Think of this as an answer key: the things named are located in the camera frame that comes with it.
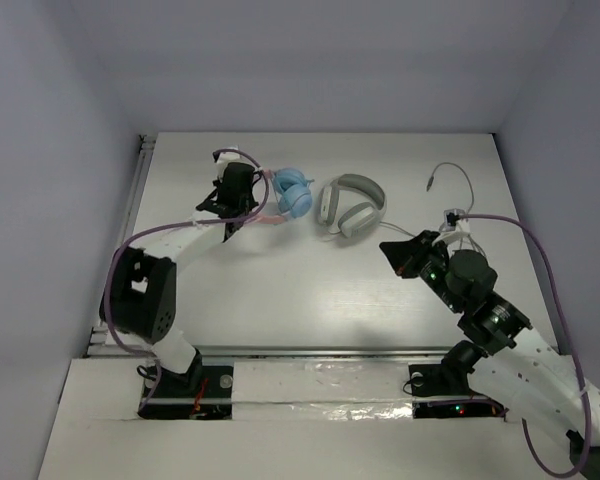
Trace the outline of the pink blue cat-ear headphones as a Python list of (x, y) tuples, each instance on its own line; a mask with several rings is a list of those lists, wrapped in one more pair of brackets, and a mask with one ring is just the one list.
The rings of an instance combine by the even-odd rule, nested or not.
[(265, 170), (264, 177), (273, 188), (278, 213), (275, 215), (259, 213), (249, 220), (250, 223), (280, 225), (301, 218), (309, 212), (313, 204), (310, 189), (312, 180), (300, 170), (295, 168)]

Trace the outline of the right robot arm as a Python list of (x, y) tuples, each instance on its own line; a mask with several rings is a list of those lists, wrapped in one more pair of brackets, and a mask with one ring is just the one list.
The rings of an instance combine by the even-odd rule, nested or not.
[(420, 279), (460, 319), (464, 338), (437, 364), (410, 370), (416, 397), (488, 397), (537, 427), (576, 431), (600, 447), (600, 390), (579, 381), (530, 319), (494, 287), (498, 278), (474, 250), (449, 252), (439, 233), (379, 246), (396, 275)]

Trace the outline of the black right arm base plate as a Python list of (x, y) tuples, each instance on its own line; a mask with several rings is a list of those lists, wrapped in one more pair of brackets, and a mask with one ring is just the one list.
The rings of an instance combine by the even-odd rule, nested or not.
[(504, 419), (508, 409), (472, 390), (467, 376), (439, 364), (411, 364), (402, 387), (412, 399), (415, 419)]

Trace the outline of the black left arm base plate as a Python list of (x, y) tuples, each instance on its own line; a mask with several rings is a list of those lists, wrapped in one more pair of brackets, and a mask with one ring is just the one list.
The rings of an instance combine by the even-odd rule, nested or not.
[(202, 365), (193, 377), (186, 378), (163, 369), (157, 386), (156, 368), (138, 366), (143, 390), (138, 408), (146, 420), (230, 420), (234, 368), (231, 365)]

